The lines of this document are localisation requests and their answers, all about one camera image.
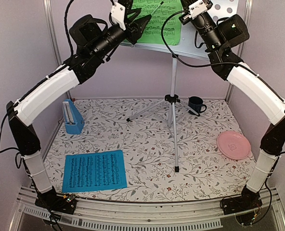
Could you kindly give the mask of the white perforated music stand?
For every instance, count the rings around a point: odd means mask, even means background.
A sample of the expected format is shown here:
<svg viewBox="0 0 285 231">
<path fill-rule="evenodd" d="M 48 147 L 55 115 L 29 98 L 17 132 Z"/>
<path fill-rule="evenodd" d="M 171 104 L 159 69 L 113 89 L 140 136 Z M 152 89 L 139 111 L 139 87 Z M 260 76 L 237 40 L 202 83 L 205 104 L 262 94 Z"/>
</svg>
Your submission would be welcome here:
<svg viewBox="0 0 285 231">
<path fill-rule="evenodd" d="M 178 139 L 177 139 L 177 125 L 176 125 L 176 103 L 181 103 L 186 109 L 196 113 L 192 108 L 190 108 L 186 103 L 182 102 L 178 95 L 176 94 L 176 79 L 177 79 L 177 61 L 179 55 L 185 57 L 191 57 L 202 60 L 202 55 L 198 55 L 198 48 L 189 49 L 190 40 L 194 43 L 194 33 L 196 30 L 194 26 L 181 26 L 181 43 L 176 45 L 171 51 L 172 56 L 172 77 L 170 84 L 170 94 L 165 95 L 165 97 L 157 101 L 156 103 L 140 110 L 139 112 L 133 114 L 131 117 L 127 118 L 127 122 L 131 122 L 134 119 L 141 117 L 145 112 L 150 112 L 153 108 L 159 106 L 160 104 L 167 102 L 169 105 L 167 126 L 174 138 L 174 154 L 175 154 L 175 172 L 179 172 L 179 155 L 178 155 Z"/>
</svg>

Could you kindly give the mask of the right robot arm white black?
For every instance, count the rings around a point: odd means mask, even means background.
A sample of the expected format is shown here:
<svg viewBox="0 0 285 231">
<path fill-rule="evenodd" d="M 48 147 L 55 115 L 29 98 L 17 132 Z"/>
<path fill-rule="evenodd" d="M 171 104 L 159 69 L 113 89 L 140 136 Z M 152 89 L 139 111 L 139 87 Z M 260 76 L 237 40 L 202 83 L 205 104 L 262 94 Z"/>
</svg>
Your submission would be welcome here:
<svg viewBox="0 0 285 231">
<path fill-rule="evenodd" d="M 244 186 L 237 205 L 249 209 L 259 198 L 259 191 L 271 175 L 285 143 L 285 99 L 273 90 L 232 48 L 249 39 L 247 26 L 235 14 L 215 23 L 208 10 L 209 0 L 181 1 L 184 13 L 179 17 L 183 25 L 192 23 L 206 45 L 209 66 L 223 80 L 248 96 L 266 115 L 270 126 L 260 142 L 260 153 L 254 171 Z"/>
</svg>

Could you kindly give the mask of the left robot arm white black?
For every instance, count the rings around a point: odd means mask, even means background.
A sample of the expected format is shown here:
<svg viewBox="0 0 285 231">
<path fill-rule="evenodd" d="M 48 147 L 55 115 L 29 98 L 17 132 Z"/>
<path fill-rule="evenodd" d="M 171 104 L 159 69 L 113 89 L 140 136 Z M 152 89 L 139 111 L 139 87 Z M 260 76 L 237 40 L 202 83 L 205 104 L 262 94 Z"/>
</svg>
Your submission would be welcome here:
<svg viewBox="0 0 285 231">
<path fill-rule="evenodd" d="M 90 14 L 81 17 L 68 30 L 77 52 L 24 96 L 16 102 L 8 102 L 6 106 L 4 119 L 9 121 L 16 142 L 15 150 L 22 156 L 42 202 L 50 209 L 60 205 L 60 198 L 49 180 L 40 153 L 40 141 L 32 123 L 62 94 L 91 78 L 96 69 L 109 60 L 120 43 L 127 40 L 135 44 L 142 37 L 152 16 L 139 17 L 140 12 L 140 8 L 133 10 L 115 3 L 109 15 L 111 26 Z M 104 29 L 100 29 L 99 24 L 104 24 Z"/>
</svg>

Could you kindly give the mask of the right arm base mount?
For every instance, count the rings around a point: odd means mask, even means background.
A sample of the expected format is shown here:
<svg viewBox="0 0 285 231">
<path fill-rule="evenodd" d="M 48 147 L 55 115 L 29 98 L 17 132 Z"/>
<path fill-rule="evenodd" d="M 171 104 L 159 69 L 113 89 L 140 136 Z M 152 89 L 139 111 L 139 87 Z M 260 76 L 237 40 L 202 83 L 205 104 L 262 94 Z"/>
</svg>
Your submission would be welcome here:
<svg viewBox="0 0 285 231">
<path fill-rule="evenodd" d="M 225 197 L 220 201 L 220 207 L 225 215 L 244 212 L 262 206 L 259 192 L 253 192 L 247 185 L 237 197 Z"/>
</svg>

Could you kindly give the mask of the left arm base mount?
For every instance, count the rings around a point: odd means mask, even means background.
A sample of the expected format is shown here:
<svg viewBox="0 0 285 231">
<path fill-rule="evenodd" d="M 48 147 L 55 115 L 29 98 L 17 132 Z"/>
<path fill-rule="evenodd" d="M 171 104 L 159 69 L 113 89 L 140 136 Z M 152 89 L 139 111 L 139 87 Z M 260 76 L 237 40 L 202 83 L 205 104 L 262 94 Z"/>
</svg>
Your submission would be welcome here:
<svg viewBox="0 0 285 231">
<path fill-rule="evenodd" d="M 77 200 L 74 194 L 58 194 L 54 187 L 47 192 L 40 192 L 32 180 L 33 186 L 37 193 L 35 205 L 47 209 L 48 211 L 62 212 L 66 214 L 74 214 Z"/>
</svg>

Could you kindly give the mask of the green sheet music page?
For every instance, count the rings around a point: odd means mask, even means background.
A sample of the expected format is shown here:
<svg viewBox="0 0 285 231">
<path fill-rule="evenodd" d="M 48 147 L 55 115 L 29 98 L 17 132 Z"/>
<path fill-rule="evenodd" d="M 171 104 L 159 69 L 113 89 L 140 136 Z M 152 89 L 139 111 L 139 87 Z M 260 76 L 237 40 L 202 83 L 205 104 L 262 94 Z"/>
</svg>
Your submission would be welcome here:
<svg viewBox="0 0 285 231">
<path fill-rule="evenodd" d="M 152 18 L 147 24 L 139 43 L 163 44 L 161 28 L 163 23 L 173 13 L 181 11 L 182 5 L 179 0 L 134 0 L 133 6 L 140 8 L 140 17 L 151 14 Z M 181 39 L 181 22 L 174 16 L 165 25 L 164 38 L 168 45 L 178 45 Z"/>
</svg>

